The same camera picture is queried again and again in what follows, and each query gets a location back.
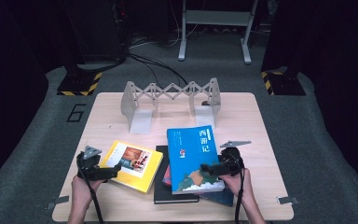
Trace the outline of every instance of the gray carpet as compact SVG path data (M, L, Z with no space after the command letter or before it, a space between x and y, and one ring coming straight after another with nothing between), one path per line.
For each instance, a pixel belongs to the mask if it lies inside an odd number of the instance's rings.
M253 63L245 65L238 35L206 35L188 40L186 60L178 62L179 43L147 44L130 53L161 60L187 81L200 85L217 77L221 91L255 95L282 177L294 204L295 217L273 223L358 223L358 177L345 162L324 127L310 80L300 74L306 96L269 96L260 75L268 35L255 35ZM95 68L105 63L88 64ZM103 72L91 96L59 96L65 70L47 74L49 89L26 134L0 171L0 223L54 223L46 205L59 196L75 156L92 103L99 92L124 90L127 81L144 88L165 87L178 78L167 69L151 70L133 59ZM66 122L73 107L83 110L79 122Z

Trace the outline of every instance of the blue book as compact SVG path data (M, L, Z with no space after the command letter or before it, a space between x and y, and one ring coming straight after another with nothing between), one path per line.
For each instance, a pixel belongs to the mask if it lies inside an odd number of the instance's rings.
M172 194L222 191L223 180L202 172L202 164L219 163L211 125L167 130Z

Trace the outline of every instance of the table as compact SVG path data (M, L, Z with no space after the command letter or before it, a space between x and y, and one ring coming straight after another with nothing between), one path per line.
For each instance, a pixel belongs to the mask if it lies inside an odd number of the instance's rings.
M249 12L239 11L208 11L208 10L188 10L186 0L182 5L182 41L179 48L179 61L185 60L186 55L186 25L187 24L214 24L214 25L235 25L246 26L245 36L241 38L241 47L243 60L246 64L251 64L251 55L249 53L248 41L252 30L252 24L255 17L255 10L258 0L253 0L252 9Z
M96 97L89 119L79 141L76 154L62 186L60 197L71 196L71 182L77 173L76 156L86 146L102 151L103 158L115 140L135 145L155 148L167 145L166 130L171 127L190 127L195 119L188 107L188 97L181 95L175 100L158 99L149 134L129 133L129 125L120 112L123 93L103 92ZM205 99L196 98L201 104ZM276 162L269 137L264 126L255 97L246 92L222 92L222 107L217 114L213 130L218 146L228 140L250 140L252 144L239 146L244 164L252 173L256 200L265 220L288 220L293 218L292 205L277 203L276 197L286 197L281 172ZM147 106L143 99L140 107ZM228 207L200 199L198 203L154 204L154 187L147 194L130 189L113 181L100 186L97 192L105 221L230 221L234 220L235 207ZM58 203L52 217L55 221L67 221L71 208L71 199L67 203ZM241 208L240 219L246 214ZM91 203L86 221L98 220L94 204Z

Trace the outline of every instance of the wooden tabletop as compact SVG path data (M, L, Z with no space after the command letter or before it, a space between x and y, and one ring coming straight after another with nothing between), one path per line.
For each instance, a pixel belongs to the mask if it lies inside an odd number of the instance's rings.
M71 182L77 173L76 156L86 146L102 151L103 158L113 142L120 140L134 145L155 149L167 145L166 130L173 127L196 126L194 116L188 106L188 97L181 95L175 100L158 98L158 110L154 111L150 133L129 133L126 117L121 115L120 103L123 93L103 92L98 94L91 109L84 132L68 175L62 186L60 197L70 196L69 202L59 203L53 212L55 221L67 221L71 208ZM206 97L196 97L196 105ZM247 92L221 92L222 106L217 114L213 134L216 145L230 141L252 141L252 144L239 146L244 164L252 174L255 198L265 220L289 220L294 212L291 204L277 203L277 197L286 197L281 172L272 150L257 101ZM140 108L153 109L148 99L140 102ZM97 192L104 221L232 221L235 205L228 207L219 203L200 199L198 203L153 203L154 187L144 194L113 181L100 186ZM240 219L246 220L241 208ZM86 221L97 221L94 204L89 206Z

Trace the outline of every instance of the dark wall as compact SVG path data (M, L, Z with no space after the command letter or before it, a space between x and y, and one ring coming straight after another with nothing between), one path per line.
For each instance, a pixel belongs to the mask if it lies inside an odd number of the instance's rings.
M44 69L0 0L0 167L19 143L47 89Z
M315 13L317 38L300 54L300 71L312 80L325 126L358 173L358 1L282 0L262 70L291 64Z

